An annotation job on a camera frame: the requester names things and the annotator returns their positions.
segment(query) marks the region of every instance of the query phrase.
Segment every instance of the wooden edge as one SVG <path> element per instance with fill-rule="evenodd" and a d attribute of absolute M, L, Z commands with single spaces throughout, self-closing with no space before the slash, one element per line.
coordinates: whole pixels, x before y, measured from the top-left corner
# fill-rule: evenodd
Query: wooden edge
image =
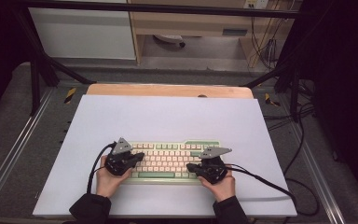
<path fill-rule="evenodd" d="M 253 99 L 249 88 L 227 86 L 189 86 L 160 84 L 92 84 L 88 95 L 185 96 Z"/>

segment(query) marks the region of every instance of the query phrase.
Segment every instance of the desk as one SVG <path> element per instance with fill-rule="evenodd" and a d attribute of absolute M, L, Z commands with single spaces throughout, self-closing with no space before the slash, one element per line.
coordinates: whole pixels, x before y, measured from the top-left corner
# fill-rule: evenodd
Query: desk
<path fill-rule="evenodd" d="M 228 98 L 230 92 L 237 98 Z M 208 98 L 191 97 L 200 94 Z M 81 100 L 34 215 L 69 217 L 68 208 L 86 191 L 96 156 L 120 136 L 129 141 L 218 139 L 222 146 L 233 148 L 233 152 L 226 154 L 226 161 L 245 166 L 287 189 L 258 102 L 248 89 L 94 84 Z M 288 197 L 250 176 L 234 176 L 237 196 L 248 216 L 296 215 Z M 112 198 L 110 214 L 213 217 L 212 204 L 213 195 L 203 186 L 122 185 Z"/>

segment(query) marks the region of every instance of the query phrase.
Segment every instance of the gray floor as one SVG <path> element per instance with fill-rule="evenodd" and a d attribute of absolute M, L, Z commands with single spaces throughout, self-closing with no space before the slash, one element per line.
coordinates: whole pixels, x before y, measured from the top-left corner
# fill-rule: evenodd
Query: gray floor
<path fill-rule="evenodd" d="M 74 70 L 84 77 L 103 82 L 138 82 L 138 83 L 172 83 L 238 86 L 266 72 L 261 65 L 248 70 L 245 56 L 239 50 L 236 39 L 189 37 L 186 47 L 180 49 L 171 44 L 164 44 L 151 36 L 146 39 L 144 63 L 111 63 L 99 68 L 85 68 L 79 64 Z M 64 130 L 76 112 L 77 104 L 87 86 L 74 85 L 71 78 L 60 74 L 62 83 L 52 95 L 39 124 L 21 153 L 6 184 L 0 191 L 0 217 L 34 219 L 32 212 L 37 202 L 35 195 L 46 182 L 49 170 L 54 163 L 61 143 L 65 137 Z M 272 89 L 274 79 L 253 89 L 259 99 L 264 115 L 285 115 L 281 106 L 265 104 L 265 93 L 273 101 L 279 101 Z M 69 88 L 77 86 L 76 94 L 69 105 L 63 100 Z M 30 73 L 27 66 L 19 67 L 13 75 L 7 92 L 0 102 L 0 166 L 5 160 L 31 111 Z M 306 140 L 313 155 L 323 171 L 324 177 L 332 190 L 337 205 L 347 223 L 358 223 L 358 185 L 345 163 L 336 162 L 324 132 L 317 118 L 309 116 L 303 119 Z M 270 127 L 276 121 L 267 121 Z M 284 169 L 293 157 L 298 142 L 290 125 L 285 125 L 270 132 L 281 167 Z M 287 177 L 303 182 L 316 192 L 310 178 L 308 167 L 300 155 Z M 296 184 L 288 183 L 298 200 L 298 210 L 310 212 L 315 203 L 312 196 Z M 117 223 L 128 220 L 117 220 Z M 329 223 L 330 220 L 321 204 L 316 216 L 298 216 L 291 218 L 294 223 Z M 256 223 L 279 223 L 259 220 Z"/>

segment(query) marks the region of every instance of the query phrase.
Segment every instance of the keycap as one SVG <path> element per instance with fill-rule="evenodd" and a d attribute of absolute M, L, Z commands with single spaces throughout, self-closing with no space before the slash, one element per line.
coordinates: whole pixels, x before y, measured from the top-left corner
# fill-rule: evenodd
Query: keycap
<path fill-rule="evenodd" d="M 175 173 L 166 172 L 141 172 L 138 173 L 139 178 L 174 178 Z"/>

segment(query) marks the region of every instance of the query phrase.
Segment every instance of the metal frame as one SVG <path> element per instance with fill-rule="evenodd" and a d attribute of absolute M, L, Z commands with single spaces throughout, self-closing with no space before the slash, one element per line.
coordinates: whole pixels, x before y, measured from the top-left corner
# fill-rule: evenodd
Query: metal frame
<path fill-rule="evenodd" d="M 157 13 L 179 13 L 179 14 L 200 14 L 200 15 L 220 15 L 220 16 L 241 16 L 241 17 L 267 17 L 285 19 L 307 19 L 313 14 L 298 11 L 281 10 L 259 10 L 249 8 L 226 8 L 226 7 L 189 7 L 189 6 L 168 6 L 168 5 L 148 5 L 148 4 L 122 4 L 122 3 L 98 3 L 98 2 L 76 2 L 76 1 L 51 1 L 51 0 L 13 0 L 9 1 L 9 8 L 16 18 L 19 26 L 28 39 L 32 47 L 30 55 L 33 80 L 42 75 L 48 86 L 57 86 L 60 82 L 53 70 L 53 67 L 61 70 L 66 75 L 73 77 L 83 84 L 92 84 L 95 81 L 83 78 L 81 75 L 65 67 L 49 57 L 43 49 L 35 31 L 24 17 L 24 9 L 28 7 L 38 8 L 58 8 L 58 9 L 81 9 L 81 10 L 100 10 L 100 11 L 129 11 L 129 12 L 157 12 Z M 33 109 L 31 114 L 40 105 L 39 84 L 33 82 Z"/>

